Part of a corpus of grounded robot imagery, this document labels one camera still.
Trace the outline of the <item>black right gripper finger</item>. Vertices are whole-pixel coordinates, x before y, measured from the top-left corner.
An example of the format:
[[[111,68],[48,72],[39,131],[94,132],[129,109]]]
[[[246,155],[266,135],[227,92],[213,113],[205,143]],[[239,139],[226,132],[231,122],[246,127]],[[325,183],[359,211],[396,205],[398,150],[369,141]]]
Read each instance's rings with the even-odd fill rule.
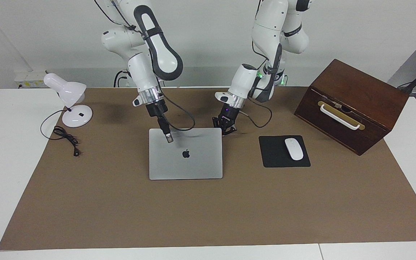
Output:
[[[162,131],[163,131],[163,134],[165,135],[167,143],[172,143],[174,141],[172,134],[171,134],[170,126],[171,124],[169,123],[166,116],[162,116]]]
[[[157,117],[157,122],[162,130],[167,143],[170,143],[170,125],[165,117]]]

